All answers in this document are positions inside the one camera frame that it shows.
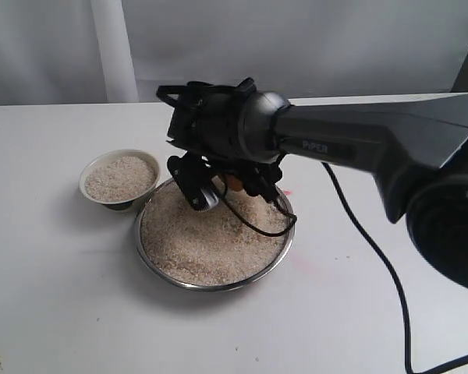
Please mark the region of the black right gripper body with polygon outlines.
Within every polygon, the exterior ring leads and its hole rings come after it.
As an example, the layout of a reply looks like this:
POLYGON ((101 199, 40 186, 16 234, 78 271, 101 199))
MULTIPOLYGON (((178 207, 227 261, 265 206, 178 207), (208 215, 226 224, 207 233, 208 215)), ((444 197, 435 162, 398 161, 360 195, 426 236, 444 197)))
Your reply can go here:
POLYGON ((253 83, 167 85, 171 144, 200 156, 265 162, 265 93, 253 83))

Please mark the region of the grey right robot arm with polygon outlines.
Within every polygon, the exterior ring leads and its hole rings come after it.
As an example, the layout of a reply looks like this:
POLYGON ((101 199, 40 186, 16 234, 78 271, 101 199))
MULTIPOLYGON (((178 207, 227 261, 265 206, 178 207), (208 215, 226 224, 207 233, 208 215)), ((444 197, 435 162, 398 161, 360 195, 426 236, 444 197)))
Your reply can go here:
POLYGON ((160 86, 173 109, 168 169, 195 210, 214 176, 275 201, 285 155, 371 174, 385 214, 406 222, 422 257, 468 289, 468 93, 421 101, 296 106, 251 79, 236 86, 160 86))

